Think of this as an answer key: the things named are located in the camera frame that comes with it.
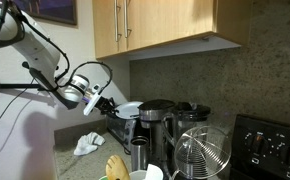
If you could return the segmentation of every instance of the robotic arm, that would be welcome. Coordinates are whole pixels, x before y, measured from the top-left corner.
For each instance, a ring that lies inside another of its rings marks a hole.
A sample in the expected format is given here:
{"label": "robotic arm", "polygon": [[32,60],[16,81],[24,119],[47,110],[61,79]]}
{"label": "robotic arm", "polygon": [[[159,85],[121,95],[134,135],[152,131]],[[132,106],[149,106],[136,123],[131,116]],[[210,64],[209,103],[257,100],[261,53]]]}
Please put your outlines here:
{"label": "robotic arm", "polygon": [[[89,81],[86,77],[79,74],[74,75],[79,67],[73,71],[65,85],[59,85],[58,81],[68,72],[69,61],[66,54],[53,44],[45,34],[47,33],[35,20],[19,10],[13,1],[0,2],[0,48],[11,45],[20,52],[27,61],[23,63],[23,66],[29,69],[33,78],[51,93],[59,105],[73,109],[84,101],[88,103],[84,109],[84,115],[88,115],[94,107],[100,109],[102,113],[113,113],[115,111],[113,100],[100,95],[111,81],[111,69],[99,62],[87,62],[79,66],[96,63],[110,70],[110,80],[105,87],[94,93],[88,88]],[[68,68],[58,77],[54,77],[61,53],[67,60]]]}

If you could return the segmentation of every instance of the picture frame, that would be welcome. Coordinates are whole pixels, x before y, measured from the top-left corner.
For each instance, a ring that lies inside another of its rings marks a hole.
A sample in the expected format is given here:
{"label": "picture frame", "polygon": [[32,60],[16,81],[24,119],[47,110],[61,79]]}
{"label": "picture frame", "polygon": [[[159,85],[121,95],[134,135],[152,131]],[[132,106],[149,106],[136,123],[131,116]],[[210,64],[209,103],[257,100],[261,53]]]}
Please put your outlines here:
{"label": "picture frame", "polygon": [[32,17],[77,24],[76,0],[14,0],[14,2]]}

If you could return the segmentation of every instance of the black stove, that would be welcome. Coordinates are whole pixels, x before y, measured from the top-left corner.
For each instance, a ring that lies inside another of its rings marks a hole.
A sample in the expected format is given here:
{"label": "black stove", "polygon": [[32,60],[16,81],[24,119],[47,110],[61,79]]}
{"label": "black stove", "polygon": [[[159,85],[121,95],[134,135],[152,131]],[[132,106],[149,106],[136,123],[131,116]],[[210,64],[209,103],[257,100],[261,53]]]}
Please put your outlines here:
{"label": "black stove", "polygon": [[290,127],[237,115],[230,180],[290,180]]}

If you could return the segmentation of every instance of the cloth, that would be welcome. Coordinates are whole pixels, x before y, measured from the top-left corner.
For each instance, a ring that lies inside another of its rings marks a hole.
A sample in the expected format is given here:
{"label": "cloth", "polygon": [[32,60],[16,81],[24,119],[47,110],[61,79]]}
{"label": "cloth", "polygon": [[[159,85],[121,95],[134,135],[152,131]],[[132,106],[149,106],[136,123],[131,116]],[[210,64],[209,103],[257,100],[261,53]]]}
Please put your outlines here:
{"label": "cloth", "polygon": [[95,132],[91,132],[88,135],[82,136],[78,142],[77,146],[74,150],[74,155],[82,156],[89,154],[93,151],[96,151],[98,146],[101,146],[105,143],[105,139],[98,135]]}

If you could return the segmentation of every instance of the granite countertop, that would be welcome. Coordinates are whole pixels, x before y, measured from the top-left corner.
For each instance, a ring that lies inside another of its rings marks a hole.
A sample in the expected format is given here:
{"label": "granite countertop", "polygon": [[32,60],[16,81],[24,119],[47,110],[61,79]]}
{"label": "granite countertop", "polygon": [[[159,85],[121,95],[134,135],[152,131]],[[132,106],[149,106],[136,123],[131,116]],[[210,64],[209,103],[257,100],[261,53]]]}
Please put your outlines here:
{"label": "granite countertop", "polygon": [[[96,132],[105,139],[98,149],[84,156],[73,154],[79,138],[90,132]],[[116,154],[122,157],[129,172],[131,172],[131,157],[126,155],[123,146],[106,130],[106,121],[96,121],[70,128],[56,130],[55,161],[59,180],[79,179],[98,180],[105,176],[106,162]]]}

